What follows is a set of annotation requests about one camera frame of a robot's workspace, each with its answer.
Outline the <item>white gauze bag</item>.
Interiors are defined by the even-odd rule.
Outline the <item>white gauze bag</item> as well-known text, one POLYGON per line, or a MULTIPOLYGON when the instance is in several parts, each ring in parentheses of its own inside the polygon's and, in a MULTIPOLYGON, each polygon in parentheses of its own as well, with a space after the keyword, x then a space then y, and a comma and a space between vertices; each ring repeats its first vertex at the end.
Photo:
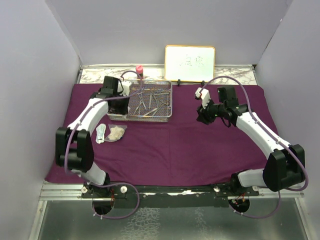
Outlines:
POLYGON ((104 139, 105 142, 116 142, 120 139, 125 134, 125 131, 127 129, 126 125, 115 125, 115 124, 109 124, 109 134, 107 137, 104 139))

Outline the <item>steel forceps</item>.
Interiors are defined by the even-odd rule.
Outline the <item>steel forceps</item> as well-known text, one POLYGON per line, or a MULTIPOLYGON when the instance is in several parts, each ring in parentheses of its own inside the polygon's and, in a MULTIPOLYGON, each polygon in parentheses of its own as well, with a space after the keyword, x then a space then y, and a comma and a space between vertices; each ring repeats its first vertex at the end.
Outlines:
POLYGON ((136 107, 135 111, 133 112, 134 115, 140 115, 142 111, 147 110, 147 106, 144 101, 144 93, 139 93, 138 95, 139 103, 138 106, 136 107))

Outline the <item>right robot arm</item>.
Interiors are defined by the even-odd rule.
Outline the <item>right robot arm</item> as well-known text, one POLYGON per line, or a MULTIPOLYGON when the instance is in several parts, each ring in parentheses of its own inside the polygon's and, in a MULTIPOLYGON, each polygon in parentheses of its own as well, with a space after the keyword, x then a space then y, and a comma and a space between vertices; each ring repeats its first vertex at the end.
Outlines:
POLYGON ((250 103, 240 104, 236 90, 227 85, 217 89, 218 103, 210 92, 199 87, 195 99, 201 101, 197 108, 197 121, 209 125, 217 118, 225 126, 235 126, 243 131, 266 157, 264 168, 247 169, 232 174, 229 189, 240 196, 249 187, 267 188, 273 192, 292 190, 294 185, 306 183, 305 151, 299 144, 292 145, 279 137, 252 111, 250 103))

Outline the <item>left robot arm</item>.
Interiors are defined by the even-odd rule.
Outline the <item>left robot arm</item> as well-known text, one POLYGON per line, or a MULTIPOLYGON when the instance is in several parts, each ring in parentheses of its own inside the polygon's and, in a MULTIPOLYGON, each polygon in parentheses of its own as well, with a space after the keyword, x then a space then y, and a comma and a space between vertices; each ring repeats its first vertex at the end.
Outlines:
POLYGON ((85 188, 101 198, 110 193, 110 176, 95 163, 91 135, 109 110, 128 113, 131 86, 131 81, 105 76, 102 87, 90 96, 76 120, 55 133, 55 164, 84 179, 85 188))

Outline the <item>metal mesh tray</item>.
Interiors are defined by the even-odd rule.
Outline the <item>metal mesh tray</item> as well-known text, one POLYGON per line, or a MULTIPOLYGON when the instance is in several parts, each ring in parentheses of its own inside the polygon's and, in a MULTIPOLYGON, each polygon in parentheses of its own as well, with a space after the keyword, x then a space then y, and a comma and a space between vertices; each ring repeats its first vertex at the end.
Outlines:
POLYGON ((120 114, 107 114, 108 117, 113 121, 135 121, 135 122, 168 122, 169 118, 172 116, 173 112, 173 86, 170 81, 167 80, 144 80, 141 90, 129 98, 128 103, 128 113, 126 115, 120 114), (162 105, 159 107, 158 112, 154 116, 143 116, 147 112, 158 108, 157 104, 154 104, 151 109, 149 109, 149 93, 153 92, 170 92, 170 102, 169 105, 162 105), (134 115, 134 111, 140 102, 138 94, 144 94, 144 102, 147 110, 142 111, 140 115, 134 115))

